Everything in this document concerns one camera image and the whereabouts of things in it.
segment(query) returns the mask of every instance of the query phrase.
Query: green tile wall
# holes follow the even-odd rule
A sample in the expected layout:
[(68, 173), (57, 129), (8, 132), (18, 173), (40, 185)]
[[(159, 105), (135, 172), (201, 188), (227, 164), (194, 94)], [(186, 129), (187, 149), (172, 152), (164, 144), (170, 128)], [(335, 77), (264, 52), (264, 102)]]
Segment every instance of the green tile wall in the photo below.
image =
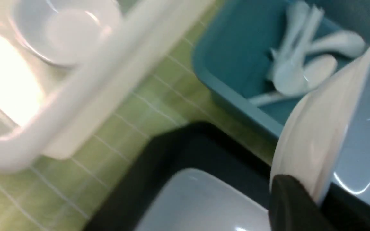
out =
[(0, 174), (0, 231), (80, 230), (151, 136), (191, 121), (215, 124), (270, 163), (274, 147), (217, 107), (191, 71), (194, 44), (222, 2), (207, 10), (71, 159), (42, 157), (29, 170)]

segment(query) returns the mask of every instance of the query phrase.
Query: black object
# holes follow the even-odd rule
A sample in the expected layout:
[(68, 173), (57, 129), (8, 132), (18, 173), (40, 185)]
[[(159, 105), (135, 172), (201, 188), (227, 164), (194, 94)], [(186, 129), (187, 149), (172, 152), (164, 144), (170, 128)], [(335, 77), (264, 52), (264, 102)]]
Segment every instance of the black object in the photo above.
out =
[(185, 168), (203, 170), (268, 209), (273, 231), (370, 230), (370, 206), (334, 184), (322, 213), (292, 177), (277, 176), (271, 196), (269, 165), (208, 123), (194, 123), (153, 138), (84, 230), (134, 230), (163, 185)]

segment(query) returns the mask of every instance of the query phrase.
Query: white plastic utensil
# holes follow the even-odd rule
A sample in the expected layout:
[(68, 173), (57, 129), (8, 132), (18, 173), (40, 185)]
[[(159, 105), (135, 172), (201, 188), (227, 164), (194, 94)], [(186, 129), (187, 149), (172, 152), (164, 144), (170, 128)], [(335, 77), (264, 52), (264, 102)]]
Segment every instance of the white plastic utensil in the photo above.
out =
[(302, 89), (302, 86), (299, 86), (298, 83), (301, 83), (304, 78), (304, 59), (306, 51), (321, 23), (323, 14), (324, 11), (322, 9), (317, 9), (316, 6), (312, 7), (302, 36), (292, 55), (275, 68), (272, 82), (276, 90), (283, 95), (297, 95)]
[[(343, 30), (319, 38), (310, 45), (307, 54), (334, 52), (349, 58), (357, 58), (365, 51), (364, 39), (353, 31)], [(278, 57), (278, 52), (270, 49), (273, 59)]]
[(266, 104), (272, 104), (291, 98), (301, 97), (320, 86), (327, 78), (335, 72), (338, 62), (331, 55), (322, 55), (311, 60), (304, 69), (304, 77), (301, 82), (295, 82), (297, 86), (292, 89), (298, 89), (290, 96), (283, 95), (278, 91), (265, 93), (249, 99), (249, 102), (256, 107)]
[(304, 1), (297, 1), (286, 9), (287, 26), (282, 44), (280, 47), (280, 56), (276, 58), (273, 67), (268, 75), (268, 80), (272, 80), (275, 69), (291, 54), (293, 44), (302, 31), (309, 14), (309, 5)]

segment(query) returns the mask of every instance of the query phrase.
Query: grout line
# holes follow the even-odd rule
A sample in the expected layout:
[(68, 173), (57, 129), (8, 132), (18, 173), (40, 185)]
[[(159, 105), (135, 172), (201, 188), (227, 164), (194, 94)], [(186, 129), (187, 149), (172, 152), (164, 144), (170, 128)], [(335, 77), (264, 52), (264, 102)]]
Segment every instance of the grout line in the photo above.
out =
[(139, 96), (138, 94), (136, 93), (133, 93), (133, 95), (135, 95), (136, 97), (138, 97), (139, 99), (141, 99), (142, 101), (144, 101), (146, 104), (148, 104), (148, 106), (152, 109), (154, 109), (156, 112), (158, 112), (159, 114), (161, 114), (163, 117), (167, 118), (168, 120), (170, 120), (172, 123), (174, 123), (176, 126), (179, 126), (179, 124), (173, 120), (171, 117), (167, 116), (165, 113), (163, 113), (162, 111), (158, 110), (157, 108), (155, 108), (150, 102), (148, 102), (145, 98), (142, 98), (141, 96)]
[(184, 95), (182, 95), (181, 93), (179, 93), (177, 90), (175, 90), (172, 86), (170, 86), (169, 84), (165, 83), (159, 76), (155, 75), (154, 74), (154, 77), (156, 79), (158, 79), (162, 84), (166, 85), (168, 88), (171, 89), (171, 91), (173, 91), (174, 93), (176, 93), (179, 97), (181, 97), (184, 101), (188, 102), (189, 104), (191, 104), (192, 106), (194, 106), (195, 108), (197, 108), (198, 110), (200, 110), (203, 114), (205, 114), (206, 116), (208, 116), (214, 123), (217, 123), (217, 124), (220, 124), (218, 123), (214, 118), (213, 116), (211, 116), (210, 114), (208, 114), (205, 110), (203, 110), (200, 106), (198, 106), (197, 104), (195, 104), (194, 102), (192, 102), (191, 100), (187, 99)]
[[(143, 98), (139, 98), (139, 99), (141, 99), (141, 100), (143, 100), (143, 101), (145, 101), (145, 103), (147, 103), (149, 106), (150, 106), (150, 104), (149, 104), (149, 102), (148, 101), (146, 101), (146, 100), (144, 100)], [(161, 99), (158, 99), (156, 102), (155, 102), (155, 104), (156, 104), (156, 106), (157, 105), (159, 105), (160, 104), (160, 102), (161, 102)], [(150, 106), (150, 109), (148, 109), (148, 111), (144, 114), (144, 115), (142, 115), (142, 117), (138, 120), (138, 124), (142, 124), (145, 120), (146, 120), (146, 118), (147, 118), (147, 116), (151, 113), (151, 109), (154, 109), (155, 110), (155, 108), (154, 107), (151, 107)], [(145, 134), (145, 133), (143, 133), (137, 126), (135, 126), (134, 124), (132, 124), (132, 123), (130, 123), (130, 122), (128, 122), (124, 117), (122, 117), (120, 114), (117, 114), (116, 112), (114, 112), (113, 113), (115, 116), (117, 116), (117, 117), (119, 117), (122, 121), (124, 121), (126, 124), (128, 124), (129, 126), (131, 126), (132, 127), (132, 129), (133, 130), (136, 130), (138, 133), (140, 133), (140, 134), (142, 134), (143, 136), (145, 136), (145, 137), (147, 137), (147, 138), (149, 138), (149, 136), (147, 135), (147, 134)], [(125, 139), (128, 139), (131, 135), (133, 134), (133, 132), (131, 131), (131, 132), (129, 132), (129, 133), (127, 133), (126, 135), (125, 135), (125, 137), (123, 137), (122, 139), (121, 139), (121, 142), (123, 142)], [(98, 137), (97, 135), (93, 135), (93, 137), (94, 138), (96, 138), (97, 140), (99, 140), (101, 143), (103, 143), (105, 146), (107, 146), (109, 149), (111, 149), (113, 152), (115, 152), (115, 153), (117, 153), (119, 156), (121, 156), (122, 157), (122, 159), (124, 159), (125, 161), (127, 161), (128, 163), (131, 163), (131, 161), (128, 159), (128, 158), (126, 158), (125, 157), (125, 155), (123, 155), (121, 152), (119, 152), (118, 150), (116, 150), (115, 148), (113, 148), (111, 145), (109, 145), (107, 142), (105, 142), (103, 139), (101, 139), (100, 137)], [(96, 175), (96, 173), (100, 170), (100, 169), (102, 169), (103, 167), (104, 167), (104, 165), (106, 164), (106, 163), (108, 163), (109, 162), (109, 160), (112, 158), (112, 154), (111, 155), (108, 155), (105, 159), (104, 159), (104, 161), (103, 162), (101, 162), (100, 163), (100, 165), (92, 172), (92, 174), (93, 175)], [(84, 184), (82, 184), (78, 189), (77, 189), (77, 191), (75, 192), (75, 194), (72, 196), (72, 199), (74, 199), (74, 198), (78, 198), (79, 196), (80, 196), (80, 193), (82, 193), (85, 189), (86, 189), (86, 187), (88, 186), (88, 184), (91, 182), (91, 178), (90, 179), (88, 179), (87, 181), (85, 181), (85, 183)], [(50, 228), (53, 228), (53, 227), (55, 227), (56, 226), (56, 223), (58, 222), (58, 220), (63, 216), (63, 214), (66, 212), (66, 209), (68, 209), (68, 207), (69, 207), (69, 204), (64, 204), (62, 207), (61, 207), (61, 209), (60, 209), (60, 211), (58, 212), (58, 214), (56, 215), (56, 217), (54, 218), (54, 220), (53, 220), (53, 222), (49, 225), (49, 227)]]
[(97, 176), (95, 176), (91, 171), (89, 171), (83, 164), (81, 164), (79, 161), (77, 161), (74, 158), (71, 158), (71, 161), (73, 161), (76, 165), (81, 167), (85, 172), (87, 172), (91, 177), (93, 177), (95, 180), (97, 180), (101, 185), (109, 189), (109, 186), (105, 184), (102, 180), (100, 180)]
[(50, 187), (55, 193), (57, 193), (58, 196), (60, 196), (63, 200), (69, 203), (70, 206), (72, 206), (75, 210), (81, 213), (81, 215), (84, 216), (85, 219), (89, 219), (89, 216), (85, 212), (83, 212), (77, 205), (71, 202), (64, 194), (62, 194), (55, 186), (53, 186), (53, 184), (51, 184), (40, 172), (38, 172), (34, 167), (31, 167), (31, 170), (35, 174), (37, 174), (48, 187)]
[(29, 213), (27, 213), (20, 205), (19, 203), (11, 196), (9, 193), (2, 188), (0, 185), (0, 191), (15, 205), (17, 209), (19, 209), (30, 221), (32, 221), (35, 225), (37, 225), (40, 229), (48, 231), (43, 225), (41, 225), (39, 222), (37, 222)]
[(171, 56), (171, 55), (167, 55), (166, 57), (167, 57), (168, 59), (170, 59), (171, 61), (175, 62), (176, 64), (178, 64), (179, 66), (181, 66), (181, 67), (182, 67), (183, 69), (185, 69), (187, 72), (194, 74), (194, 72), (193, 72), (191, 69), (189, 69), (188, 67), (185, 67), (185, 66), (184, 66), (184, 64), (180, 63), (180, 62), (179, 62), (176, 58), (174, 58), (173, 56)]
[(191, 104), (192, 106), (194, 106), (196, 109), (200, 110), (203, 114), (205, 114), (207, 117), (210, 118), (210, 120), (212, 120), (213, 123), (217, 124), (221, 130), (223, 130), (224, 132), (228, 133), (231, 135), (231, 133), (229, 132), (228, 129), (226, 129), (224, 127), (223, 124), (220, 124), (219, 122), (217, 122), (213, 116), (211, 116), (209, 113), (207, 113), (205, 110), (203, 110), (200, 106), (198, 106), (197, 104), (195, 104), (194, 102), (192, 102), (191, 100), (187, 99), (184, 95), (182, 95), (181, 93), (179, 93), (177, 90), (175, 90), (172, 86), (170, 86), (169, 84), (165, 83), (158, 75), (155, 75), (153, 74), (153, 76), (158, 79), (161, 83), (163, 83), (164, 85), (166, 85), (168, 88), (170, 88), (174, 93), (176, 93), (179, 97), (181, 97), (184, 101), (186, 101), (187, 103)]
[(192, 47), (195, 47), (194, 43), (193, 43), (193, 42), (191, 42), (191, 41), (189, 41), (187, 38), (182, 37), (182, 40), (183, 40), (183, 41), (185, 41), (185, 42), (187, 42), (187, 43), (188, 43), (189, 45), (191, 45)]
[[(104, 161), (102, 161), (100, 165), (94, 170), (94, 173), (97, 173), (100, 169), (102, 169), (104, 165), (108, 163), (111, 157), (112, 157), (112, 154), (108, 155), (104, 159)], [(81, 184), (81, 186), (79, 186), (78, 189), (75, 191), (74, 195), (72, 196), (72, 199), (78, 199), (78, 197), (81, 196), (81, 193), (88, 187), (90, 182), (91, 182), (91, 178), (89, 178), (83, 184)], [(50, 225), (48, 225), (49, 228), (52, 229), (57, 225), (59, 219), (64, 215), (68, 207), (69, 207), (69, 204), (62, 205), (61, 209), (59, 210), (59, 212), (57, 213), (53, 221), (50, 223)]]
[(132, 129), (134, 129), (135, 131), (139, 132), (141, 135), (145, 136), (146, 138), (149, 138), (149, 135), (143, 133), (138, 127), (136, 127), (134, 124), (130, 123), (129, 121), (125, 120), (125, 118), (123, 118), (120, 114), (114, 112), (113, 113), (116, 117), (118, 117), (119, 119), (121, 119), (122, 121), (124, 121), (126, 124), (128, 124), (130, 127), (132, 127)]
[(114, 151), (115, 153), (117, 153), (120, 157), (122, 157), (122, 159), (124, 159), (126, 162), (130, 163), (131, 161), (126, 158), (121, 152), (119, 152), (117, 149), (113, 148), (112, 146), (110, 146), (107, 142), (105, 142), (103, 139), (101, 139), (101, 137), (97, 136), (97, 135), (93, 135), (97, 140), (99, 140), (101, 143), (103, 143), (105, 146), (107, 146), (109, 149), (111, 149), (112, 151)]
[[(48, 165), (46, 171), (47, 172), (50, 172), (53, 167), (54, 167), (54, 163), (51, 163), (50, 165)], [(31, 184), (31, 186), (25, 190), (16, 200), (18, 202), (21, 202), (22, 199), (24, 199), (26, 196), (28, 196), (29, 193), (32, 192), (32, 190), (35, 189), (35, 187), (41, 183), (41, 181), (39, 180), (39, 178), (37, 180), (34, 181), (34, 183)], [(15, 209), (15, 206), (11, 206), (8, 210), (6, 210), (1, 216), (0, 216), (0, 224), (1, 222), (3, 222), (12, 212), (14, 212), (14, 209)]]

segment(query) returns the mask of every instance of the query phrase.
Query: black tray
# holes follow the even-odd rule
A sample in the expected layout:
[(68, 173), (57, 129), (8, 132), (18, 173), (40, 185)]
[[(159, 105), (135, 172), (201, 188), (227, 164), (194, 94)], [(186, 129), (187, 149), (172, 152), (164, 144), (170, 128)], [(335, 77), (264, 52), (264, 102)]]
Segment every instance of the black tray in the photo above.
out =
[[(203, 170), (268, 209), (270, 166), (209, 123), (194, 123), (151, 140), (85, 231), (131, 231), (165, 183), (185, 168)], [(322, 212), (341, 230), (364, 230), (370, 206), (332, 184)]]

